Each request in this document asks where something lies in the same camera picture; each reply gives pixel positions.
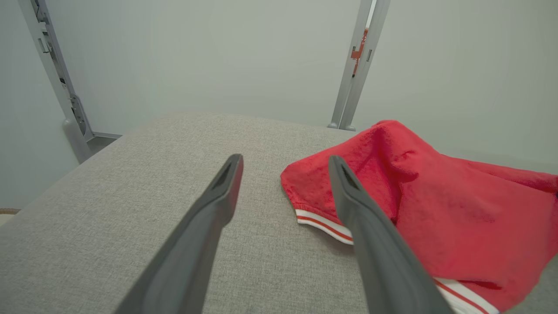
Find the floor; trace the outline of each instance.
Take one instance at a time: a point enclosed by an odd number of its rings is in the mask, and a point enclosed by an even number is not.
[[[116,141],[116,139],[109,139],[107,137],[94,137],[89,140],[89,142],[87,142],[87,145],[89,146],[91,153],[95,155],[96,153],[100,152],[101,149],[112,144],[112,142],[114,141]]]
[[[87,145],[89,146],[91,153],[95,155],[96,153],[100,152],[101,149],[112,144],[112,142],[114,141],[116,141],[116,139],[109,139],[107,137],[94,137],[89,142],[87,142]],[[2,226],[12,217],[13,215],[0,215],[0,226]]]

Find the metal frame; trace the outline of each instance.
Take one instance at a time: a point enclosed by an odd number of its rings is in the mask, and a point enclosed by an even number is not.
[[[354,113],[357,110],[358,100],[360,99],[360,94],[362,94],[362,88],[364,87],[364,82],[366,82],[366,76],[368,75],[371,61],[374,57],[374,53],[376,52],[376,46],[378,45],[384,22],[386,21],[390,2],[391,0],[377,0],[376,2],[374,14],[372,15],[372,20],[370,21],[370,27],[368,28],[366,42],[364,43],[363,53],[360,56],[360,62],[358,63],[357,73],[350,86],[343,116],[341,118],[341,122],[339,123],[339,128],[342,130],[355,131],[355,127],[350,124],[353,122]]]
[[[62,51],[60,50],[60,45],[58,43],[58,39],[56,38],[56,32],[54,31],[54,27],[52,26],[52,20],[50,18],[49,10],[46,5],[46,0],[37,0],[39,3],[39,11],[38,13],[42,14],[45,22],[46,32],[48,33],[50,40],[52,42],[52,49],[54,50],[54,55],[56,56],[56,60],[62,70],[62,75],[64,76],[64,82],[68,88],[68,92],[70,93],[70,102],[73,107],[75,119],[78,122],[78,125],[83,128],[82,133],[85,141],[89,141],[93,138],[93,133],[91,131],[91,126],[89,124],[89,120],[87,120],[87,116],[85,115],[85,111],[81,104],[81,100],[79,96],[76,94],[74,85],[71,82],[70,74],[68,73],[68,68],[64,62],[64,57],[62,56]]]
[[[338,129],[339,123],[341,122],[341,117],[345,109],[345,103],[347,102],[347,96],[351,89],[351,83],[353,80],[354,66],[357,61],[351,58],[353,52],[360,49],[360,43],[362,42],[362,34],[366,29],[366,22],[368,20],[368,14],[372,8],[373,0],[361,0],[360,7],[357,13],[357,20],[355,22],[355,27],[353,31],[353,38],[350,42],[349,52],[347,54],[347,62],[345,63],[345,70],[343,71],[343,77],[341,78],[341,85],[339,86],[339,93],[337,94],[337,101],[335,102],[335,108],[333,109],[333,116],[331,117],[331,123],[328,127],[332,129]]]
[[[72,110],[71,102],[68,99],[68,95],[64,91],[64,88],[62,87],[60,77],[56,72],[56,68],[54,66],[54,62],[52,60],[50,52],[48,51],[48,49],[45,49],[46,43],[44,42],[42,27],[37,20],[35,11],[33,10],[33,5],[31,4],[30,0],[18,0],[18,2],[21,12],[23,13],[23,17],[27,23],[29,33],[31,34],[33,42],[35,43],[37,53],[41,58],[43,67],[45,68],[45,72],[49,78],[50,84],[52,85],[52,89],[54,90],[54,94],[56,95],[56,98],[60,103],[60,107],[62,108],[62,112],[64,113],[65,120],[60,121],[60,127],[66,133],[68,141],[70,142],[70,145],[78,162],[82,163],[89,157],[91,157],[91,150],[87,146],[83,134],[80,132],[78,123],[74,115],[74,111]]]
[[[122,135],[112,134],[112,133],[101,133],[101,132],[93,132],[94,137],[106,137],[109,139],[119,139]]]

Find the white wall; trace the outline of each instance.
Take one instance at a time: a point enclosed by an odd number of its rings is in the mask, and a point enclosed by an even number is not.
[[[328,125],[359,4],[47,1],[92,130],[113,134],[177,110]]]
[[[23,208],[78,161],[17,0],[0,1],[0,207]]]
[[[353,125],[558,173],[558,1],[392,0]]]

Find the metal pole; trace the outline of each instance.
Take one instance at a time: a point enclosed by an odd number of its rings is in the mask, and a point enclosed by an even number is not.
[[[339,122],[341,121],[341,116],[343,115],[343,110],[345,109],[345,103],[347,101],[347,96],[351,89],[351,81],[353,80],[354,66],[357,62],[355,59],[351,58],[354,51],[360,49],[360,43],[362,41],[362,35],[364,34],[364,29],[366,28],[366,21],[368,19],[368,14],[370,13],[370,8],[372,7],[372,0],[361,0],[360,7],[357,13],[357,21],[355,22],[355,27],[353,31],[353,38],[350,42],[349,53],[347,54],[347,62],[345,63],[345,70],[343,71],[343,77],[341,78],[341,85],[339,86],[339,93],[337,94],[337,100],[335,101],[335,108],[333,109],[333,116],[331,117],[331,123],[328,127],[332,129],[339,128]]]
[[[343,111],[343,116],[339,124],[339,128],[342,130],[355,131],[355,128],[350,124],[353,122],[354,113],[357,110],[358,99],[360,99],[360,94],[362,93],[362,88],[364,87],[364,82],[366,81],[368,70],[370,69],[370,63],[374,57],[374,52],[376,51],[376,46],[378,45],[378,40],[380,38],[380,34],[382,33],[384,22],[386,21],[389,4],[390,0],[377,0],[376,2],[366,42],[364,43],[364,49],[360,55],[357,73],[354,77],[353,84],[351,85],[345,110]]]

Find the metal bracket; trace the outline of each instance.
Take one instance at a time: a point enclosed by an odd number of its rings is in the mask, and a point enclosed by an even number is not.
[[[85,135],[87,124],[85,123],[81,100],[76,94],[70,94],[71,109],[74,111],[75,119],[78,121],[79,130],[82,135]]]

